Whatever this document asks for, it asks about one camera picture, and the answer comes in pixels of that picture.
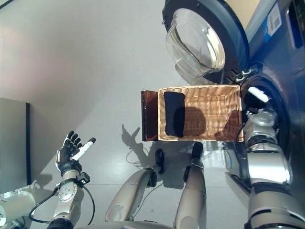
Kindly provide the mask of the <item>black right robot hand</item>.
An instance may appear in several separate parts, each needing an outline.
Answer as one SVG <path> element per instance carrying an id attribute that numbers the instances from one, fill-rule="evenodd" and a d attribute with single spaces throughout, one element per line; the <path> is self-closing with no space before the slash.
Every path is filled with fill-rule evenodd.
<path id="1" fill-rule="evenodd" d="M 266 91 L 255 86 L 250 86 L 244 95 L 245 104 L 258 110 L 268 107 L 271 100 Z"/>

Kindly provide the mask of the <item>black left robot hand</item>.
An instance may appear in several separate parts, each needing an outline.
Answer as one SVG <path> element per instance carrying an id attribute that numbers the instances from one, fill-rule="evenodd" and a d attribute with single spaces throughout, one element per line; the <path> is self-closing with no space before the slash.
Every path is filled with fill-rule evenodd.
<path id="1" fill-rule="evenodd" d="M 79 159 L 89 150 L 96 142 L 96 138 L 92 137 L 84 144 L 74 131 L 70 131 L 62 144 L 62 147 L 57 150 L 55 165 L 60 171 L 61 177 L 69 171 L 77 171 L 78 174 L 82 171 L 82 166 Z"/>

